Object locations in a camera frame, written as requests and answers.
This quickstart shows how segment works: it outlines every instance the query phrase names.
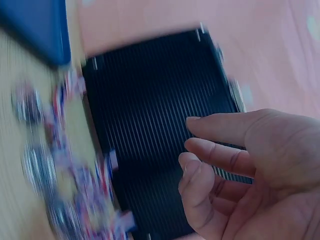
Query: finger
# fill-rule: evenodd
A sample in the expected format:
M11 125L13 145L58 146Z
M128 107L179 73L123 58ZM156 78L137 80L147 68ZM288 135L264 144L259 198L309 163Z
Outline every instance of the finger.
M190 179L188 177L185 177L185 175L187 173L189 175L193 175L195 171L198 170L198 167L200 166L201 161L193 153L183 152L179 156L179 163L183 170L183 176L181 181L179 182L178 190L179 190L179 193L182 194L182 192L184 191L184 189L186 188L187 184L190 181Z
M184 147L202 161L221 168L229 173L253 178L256 168L250 155L245 150L223 146L212 141L190 138Z
M190 132L201 139L245 146L247 131L261 119L278 114L272 109L241 113L216 113L205 117L188 117Z
M237 205L233 201L216 197L214 195L210 197L210 202L215 210L219 211L220 213L226 216L230 216Z
M225 180L223 177L215 175L214 185L210 194L217 198L237 203L243 198L250 187L252 187L250 184Z
M188 223L205 239L221 239L228 217L215 210L209 199L215 181L213 168L195 160L192 153L182 156L180 162L184 167L184 175L179 192Z

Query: fingernail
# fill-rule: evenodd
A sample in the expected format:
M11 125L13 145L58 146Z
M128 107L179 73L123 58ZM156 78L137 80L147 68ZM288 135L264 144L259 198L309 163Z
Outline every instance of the fingernail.
M195 179L197 178L197 176L201 173L201 164L198 167L198 169L196 170L196 172L193 174L192 178L190 179L190 182L192 183L193 181L195 181Z
M182 177L184 178L186 176L186 174L187 174L187 166L184 167Z
M199 116L188 116L186 118L187 121L194 121L194 120L197 120L197 119L200 119L201 117Z

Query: pink fabric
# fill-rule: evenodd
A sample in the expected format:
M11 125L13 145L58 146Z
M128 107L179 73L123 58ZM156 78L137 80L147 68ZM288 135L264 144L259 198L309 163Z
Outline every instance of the pink fabric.
M275 108L320 119L319 0L78 1L88 55L203 22L248 111ZM309 18L315 23L308 29Z

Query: blue object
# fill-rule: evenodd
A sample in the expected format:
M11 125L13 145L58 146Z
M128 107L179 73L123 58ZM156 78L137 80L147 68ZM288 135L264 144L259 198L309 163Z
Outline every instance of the blue object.
M0 0L0 25L50 65L71 61L65 0Z

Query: black solar panel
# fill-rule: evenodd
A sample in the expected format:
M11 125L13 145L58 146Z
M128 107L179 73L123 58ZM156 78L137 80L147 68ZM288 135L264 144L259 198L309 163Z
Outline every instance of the black solar panel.
M116 149L112 182L134 214L133 237L192 233L178 192L178 156L192 136L185 119L237 112L210 35L193 29L133 44L90 58L82 71L102 151Z

